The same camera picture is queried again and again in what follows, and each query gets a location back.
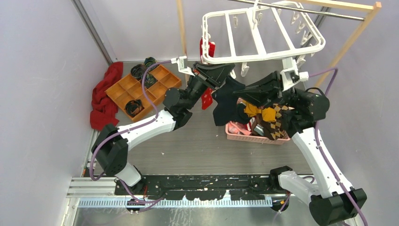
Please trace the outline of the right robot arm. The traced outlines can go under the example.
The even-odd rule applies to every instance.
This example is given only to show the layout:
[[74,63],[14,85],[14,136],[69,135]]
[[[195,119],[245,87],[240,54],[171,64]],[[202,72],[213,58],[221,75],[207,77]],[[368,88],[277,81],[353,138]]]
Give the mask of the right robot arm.
[[257,107],[270,107],[272,104],[288,106],[282,112],[282,127],[300,149],[310,166],[315,184],[297,175],[290,167],[272,169],[269,175],[269,188],[274,193],[288,192],[303,201],[311,216],[320,226],[344,222],[360,217],[363,224],[367,220],[361,207],[367,200],[365,191],[354,188],[352,183],[339,170],[319,131],[319,121],[326,117],[330,107],[327,92],[317,87],[299,90],[295,85],[307,81],[308,72],[274,72],[244,89],[234,91],[240,97]]

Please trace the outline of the black sock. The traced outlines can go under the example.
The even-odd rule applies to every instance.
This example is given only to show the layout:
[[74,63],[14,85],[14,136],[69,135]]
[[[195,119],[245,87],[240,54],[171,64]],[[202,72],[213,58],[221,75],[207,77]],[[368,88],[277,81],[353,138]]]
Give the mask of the black sock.
[[213,110],[216,126],[224,126],[232,121],[238,100],[238,97],[235,97],[232,93],[244,88],[244,84],[228,76],[224,85],[212,93],[212,98],[217,102],[217,106]]

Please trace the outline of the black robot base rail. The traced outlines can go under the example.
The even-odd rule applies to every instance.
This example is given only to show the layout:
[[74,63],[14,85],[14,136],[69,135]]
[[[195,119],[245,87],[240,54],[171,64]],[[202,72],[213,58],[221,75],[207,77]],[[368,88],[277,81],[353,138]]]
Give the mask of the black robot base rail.
[[133,187],[125,189],[115,179],[115,194],[127,197],[144,195],[150,200],[189,201],[221,200],[229,196],[232,201],[261,200],[267,195],[286,197],[288,191],[277,189],[268,175],[144,175]]

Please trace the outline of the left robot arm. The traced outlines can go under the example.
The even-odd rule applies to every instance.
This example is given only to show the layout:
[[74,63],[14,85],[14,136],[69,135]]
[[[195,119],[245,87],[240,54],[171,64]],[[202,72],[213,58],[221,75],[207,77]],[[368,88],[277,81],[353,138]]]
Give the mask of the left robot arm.
[[126,126],[104,126],[92,147],[91,160],[96,160],[103,174],[116,177],[133,195],[144,190],[144,182],[139,170],[128,162],[128,152],[152,137],[183,127],[192,116],[190,110],[205,91],[222,87],[235,67],[234,63],[209,65],[200,62],[187,67],[181,57],[166,63],[177,64],[179,72],[190,76],[186,89],[168,89],[164,109],[156,111],[154,116]]

